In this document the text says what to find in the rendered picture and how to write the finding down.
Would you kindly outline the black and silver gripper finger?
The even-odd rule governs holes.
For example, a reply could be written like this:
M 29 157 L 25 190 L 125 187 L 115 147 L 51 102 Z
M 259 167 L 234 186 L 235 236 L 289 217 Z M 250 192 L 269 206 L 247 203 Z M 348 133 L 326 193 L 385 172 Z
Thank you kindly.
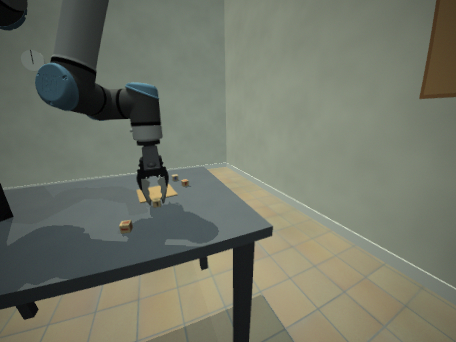
M 145 176 L 141 175 L 140 169 L 137 170 L 137 183 L 147 201 L 147 203 L 151 206 L 151 198 L 149 197 L 150 192 L 148 190 L 148 187 L 150 185 L 150 181 L 145 178 Z
M 168 180 L 169 180 L 168 172 L 166 170 L 166 167 L 163 167 L 163 173 L 161 175 L 159 175 L 159 178 L 158 178 L 158 184 L 161 187 L 160 191 L 161 191 L 161 194 L 162 194 L 161 199 L 162 199 L 163 204 L 164 204 L 165 199 L 166 199 Z

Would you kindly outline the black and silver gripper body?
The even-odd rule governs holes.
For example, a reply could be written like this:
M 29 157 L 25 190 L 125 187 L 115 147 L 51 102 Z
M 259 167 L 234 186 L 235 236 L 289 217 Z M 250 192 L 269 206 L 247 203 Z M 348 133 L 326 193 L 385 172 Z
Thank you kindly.
M 156 144 L 160 144 L 160 139 L 159 140 L 155 140 L 155 141 L 137 141 L 137 145 L 139 146 L 146 146 L 146 145 L 156 145 Z M 161 174 L 163 173 L 163 162 L 162 162 L 162 157 L 161 155 L 159 156 L 159 160 L 160 161 L 160 165 L 161 165 Z M 141 161 L 141 162 L 140 162 Z M 144 169 L 143 169 L 143 157 L 140 157 L 140 160 L 139 160 L 140 164 L 138 165 L 140 167 L 140 173 L 141 175 L 145 176 L 144 174 Z M 161 174 L 155 174 L 155 175 L 149 175 L 149 176 L 145 176 L 147 177 L 147 179 L 150 177 L 150 176 L 156 176 L 156 177 L 159 177 L 159 175 Z

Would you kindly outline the tan flat mat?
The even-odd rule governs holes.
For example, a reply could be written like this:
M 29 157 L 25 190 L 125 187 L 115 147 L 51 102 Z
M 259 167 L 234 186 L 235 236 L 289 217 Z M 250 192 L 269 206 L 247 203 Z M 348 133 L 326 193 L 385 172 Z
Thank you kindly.
M 148 188 L 149 189 L 149 192 L 150 192 L 150 198 L 151 198 L 151 201 L 153 198 L 159 198 L 161 199 L 162 197 L 162 194 L 160 192 L 161 190 L 161 187 L 160 186 L 155 186 L 155 187 L 150 187 Z M 139 197 L 139 201 L 140 203 L 144 203 L 144 202 L 147 202 L 142 191 L 141 190 L 137 190 L 137 194 L 138 194 L 138 197 Z M 166 197 L 171 197 L 171 196 L 175 196 L 177 195 L 177 193 L 174 191 L 174 189 L 168 184 L 168 188 L 167 188 L 167 194 L 166 194 Z

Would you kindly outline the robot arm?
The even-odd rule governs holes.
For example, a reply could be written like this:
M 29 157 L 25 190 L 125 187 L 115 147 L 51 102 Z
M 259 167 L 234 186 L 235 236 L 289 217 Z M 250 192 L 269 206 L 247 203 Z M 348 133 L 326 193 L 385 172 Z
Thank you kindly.
M 130 119 L 134 140 L 159 140 L 163 135 L 155 86 L 132 82 L 126 89 L 109 90 L 95 83 L 108 2 L 62 0 L 51 62 L 38 70 L 36 90 L 50 106 L 98 121 Z M 20 27 L 27 6 L 27 0 L 0 0 L 0 29 Z M 145 176 L 161 174 L 157 146 L 142 147 L 142 156 Z

